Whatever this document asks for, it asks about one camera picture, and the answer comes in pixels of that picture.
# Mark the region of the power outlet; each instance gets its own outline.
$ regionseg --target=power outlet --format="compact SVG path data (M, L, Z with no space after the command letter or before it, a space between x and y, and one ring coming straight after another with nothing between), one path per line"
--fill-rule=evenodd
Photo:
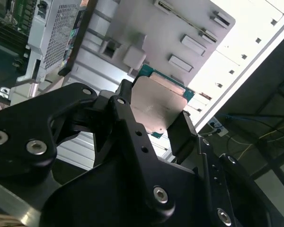
M218 135L221 136L221 137L225 136L228 133L228 130L226 128L224 128L224 126L215 117L210 119L207 124L213 129L219 128L221 130L221 132L219 132Z

